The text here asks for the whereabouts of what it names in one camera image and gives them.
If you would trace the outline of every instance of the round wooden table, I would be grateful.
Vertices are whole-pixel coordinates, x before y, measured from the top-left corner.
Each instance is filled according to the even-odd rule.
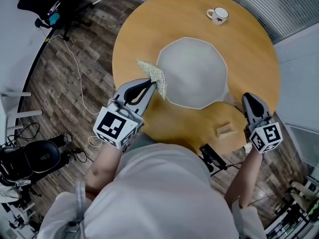
[[[229,19],[216,26],[206,16],[208,9],[223,7]],[[273,45],[259,22],[232,0],[148,0],[123,24],[113,51],[115,86],[146,74],[136,59],[156,64],[160,51],[182,37],[211,43],[228,66],[228,86],[241,102],[245,92],[261,97],[273,113],[280,93],[280,70]],[[185,146],[199,153],[209,143],[225,154],[245,143],[243,129],[247,122],[235,107],[222,102],[202,110],[182,108],[163,101],[155,92],[143,115],[142,128],[153,139]],[[224,139],[216,136],[220,126],[232,123],[236,134]]]

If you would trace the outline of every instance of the fiducial marker cube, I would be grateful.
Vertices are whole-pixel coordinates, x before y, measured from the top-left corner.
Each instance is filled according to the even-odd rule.
[[[102,141],[121,148],[138,130],[138,124],[117,112],[102,107],[93,131]]]
[[[255,128],[249,140],[259,153],[276,148],[283,141],[279,123],[276,122]]]

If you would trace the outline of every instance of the wood plank flooring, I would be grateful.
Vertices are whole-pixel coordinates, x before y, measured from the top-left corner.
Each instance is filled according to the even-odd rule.
[[[122,24],[140,3],[138,0],[103,0],[94,9],[84,13],[84,20],[92,21],[90,28],[74,24],[70,30],[67,44],[79,64],[84,102],[93,113],[106,105],[115,92],[112,77],[113,46]],[[43,110],[41,116],[21,120],[24,125],[40,123],[41,130],[35,140],[69,132],[73,136],[72,146],[81,147],[92,159],[96,158],[100,148],[90,146],[87,138],[93,135],[92,128],[97,116],[86,111],[82,104],[77,67],[60,37],[52,39],[45,47],[27,91],[33,95],[24,99],[22,111]],[[258,209],[264,226],[276,218],[274,211],[285,204],[282,198],[289,199],[289,195],[283,193],[289,188],[289,181],[302,182],[306,174],[283,125],[282,131],[285,140],[275,151],[265,155],[252,199],[252,202],[262,199],[253,205]],[[34,129],[30,128],[23,134],[30,137]],[[245,157],[243,149],[222,156],[227,164],[238,163]],[[34,210],[45,215],[60,192],[73,191],[76,178],[83,175],[90,165],[91,161],[84,164],[73,161],[37,182],[33,188],[42,197],[31,196],[36,203]],[[214,188],[224,194],[237,171],[230,167],[216,174],[213,177]]]

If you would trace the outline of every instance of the teal object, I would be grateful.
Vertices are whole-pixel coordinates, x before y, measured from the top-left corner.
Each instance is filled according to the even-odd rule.
[[[50,26],[54,25],[59,18],[60,18],[60,14],[58,14],[57,12],[55,14],[51,15],[49,18]]]

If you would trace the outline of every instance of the chair base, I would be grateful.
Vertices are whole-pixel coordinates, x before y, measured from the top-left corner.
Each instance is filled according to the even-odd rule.
[[[79,18],[79,14],[81,13],[81,12],[83,12],[86,8],[94,8],[94,4],[92,4],[91,2],[90,3],[88,3],[88,4],[86,4],[85,6],[83,6],[83,7],[81,7],[81,8],[78,8],[75,12],[74,12],[74,15],[73,15],[73,18],[72,18],[72,20],[70,21],[70,22],[68,22],[67,24],[66,24],[66,26],[65,26],[65,29],[64,29],[64,34],[63,34],[63,40],[65,40],[65,41],[69,41],[70,40],[70,37],[68,37],[67,36],[67,34],[68,34],[68,31],[69,31],[69,29],[70,29],[70,27],[71,27],[71,24],[72,24],[72,22],[73,21],[76,21],[76,22],[78,22],[78,23],[80,23],[80,24],[82,24],[82,25],[85,25],[86,27],[90,27],[91,26],[91,22],[84,22],[84,21],[82,21],[80,18]]]

